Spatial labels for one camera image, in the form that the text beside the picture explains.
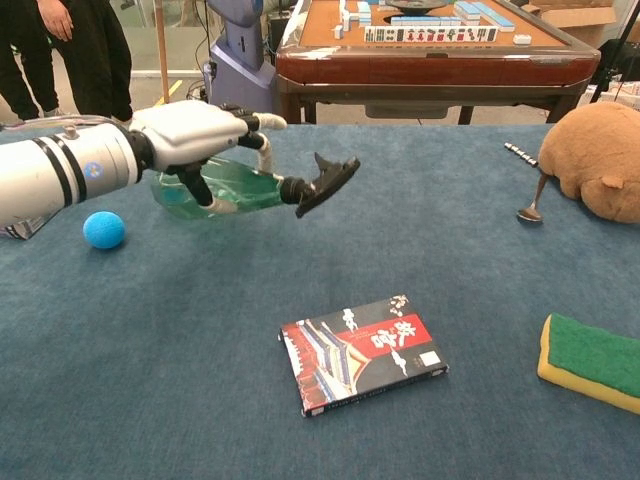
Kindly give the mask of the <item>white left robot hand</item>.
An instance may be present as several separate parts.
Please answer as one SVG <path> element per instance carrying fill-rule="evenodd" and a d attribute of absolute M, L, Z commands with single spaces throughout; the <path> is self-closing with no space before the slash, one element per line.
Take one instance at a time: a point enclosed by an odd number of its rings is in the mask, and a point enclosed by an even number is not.
<path fill-rule="evenodd" d="M 221 152 L 243 146 L 257 151 L 258 166 L 270 173 L 271 143 L 261 131 L 286 127 L 287 121 L 274 113 L 184 100 L 136 111 L 129 130 L 149 140 L 153 170 L 177 176 L 199 207 L 215 215 L 235 213 L 237 206 L 211 192 L 201 174 L 202 164 Z"/>

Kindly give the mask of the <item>bystander bare hand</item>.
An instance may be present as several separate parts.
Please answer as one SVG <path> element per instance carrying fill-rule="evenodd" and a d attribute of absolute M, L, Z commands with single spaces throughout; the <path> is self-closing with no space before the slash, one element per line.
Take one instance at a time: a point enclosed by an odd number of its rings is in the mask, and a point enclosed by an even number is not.
<path fill-rule="evenodd" d="M 58 40 L 70 41 L 73 22 L 65 5 L 60 0 L 37 0 L 36 3 L 48 32 Z"/>

